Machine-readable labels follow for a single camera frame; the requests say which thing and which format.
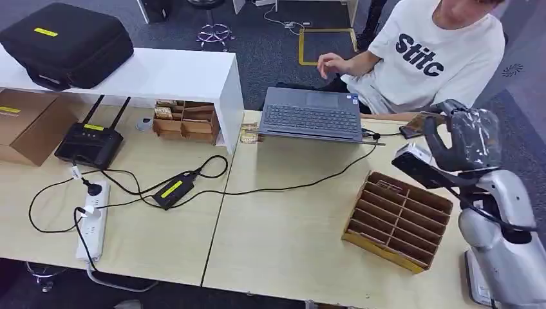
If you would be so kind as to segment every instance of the black carrying case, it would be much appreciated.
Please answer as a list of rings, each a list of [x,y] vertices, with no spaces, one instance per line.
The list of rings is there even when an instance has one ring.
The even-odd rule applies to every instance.
[[[93,88],[133,54],[113,16],[53,3],[0,32],[0,43],[38,85]]]

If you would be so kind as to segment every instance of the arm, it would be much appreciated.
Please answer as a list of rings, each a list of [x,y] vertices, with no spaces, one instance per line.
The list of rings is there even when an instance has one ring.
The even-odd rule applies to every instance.
[[[349,67],[346,73],[353,76],[362,76],[370,72],[380,60],[381,58],[366,50],[348,61]]]
[[[356,55],[350,60],[344,60],[334,53],[327,53],[319,57],[317,70],[319,70],[324,79],[328,78],[328,73],[362,76],[371,71],[380,60],[381,58],[369,50]]]

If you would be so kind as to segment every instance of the white cable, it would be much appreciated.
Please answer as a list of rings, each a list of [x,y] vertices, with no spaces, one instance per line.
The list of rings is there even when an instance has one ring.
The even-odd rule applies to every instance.
[[[267,14],[273,12],[273,9],[275,9],[275,5],[271,6],[271,9],[263,14],[263,18],[264,18],[266,21],[270,21],[270,22],[273,22],[273,23],[282,24],[283,27],[284,27],[285,24],[284,24],[282,21],[276,21],[276,20],[274,20],[274,19],[271,19],[271,18],[268,18],[268,17],[267,17]],[[303,26],[302,24],[297,23],[297,22],[295,22],[295,21],[292,21],[292,23],[293,23],[293,24],[296,24],[296,25],[298,25],[298,26],[301,27],[301,28],[299,29],[299,33],[294,32],[291,28],[288,28],[288,29],[290,30],[290,32],[292,32],[292,34],[300,35],[300,34],[302,34],[303,32],[305,32],[305,26]]]
[[[154,286],[156,286],[159,283],[158,281],[155,281],[149,287],[142,288],[142,289],[128,288],[128,287],[125,287],[125,286],[113,285],[111,283],[98,280],[97,278],[95,278],[95,276],[93,276],[93,271],[91,269],[91,264],[87,264],[86,272],[87,272],[87,276],[89,277],[89,279],[91,279],[91,281],[93,281],[96,284],[108,286],[109,288],[117,288],[119,290],[125,290],[125,291],[129,291],[129,292],[136,292],[136,293],[146,292],[146,291],[150,290],[151,288],[153,288]]]

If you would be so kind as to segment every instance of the laptop touchpad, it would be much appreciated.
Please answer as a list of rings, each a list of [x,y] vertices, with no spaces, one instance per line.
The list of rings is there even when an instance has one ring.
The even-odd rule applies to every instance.
[[[307,93],[307,106],[316,108],[337,108],[338,94],[333,93]]]

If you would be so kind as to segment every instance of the wooden compartment box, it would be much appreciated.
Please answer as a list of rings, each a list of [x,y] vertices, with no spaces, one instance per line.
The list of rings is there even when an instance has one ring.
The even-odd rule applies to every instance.
[[[162,119],[154,115],[153,131],[166,139],[188,139],[216,144],[220,125],[212,103],[178,101],[178,105],[162,104],[156,107],[169,108],[173,119]]]
[[[341,239],[418,274],[430,269],[452,209],[445,198],[372,172]]]

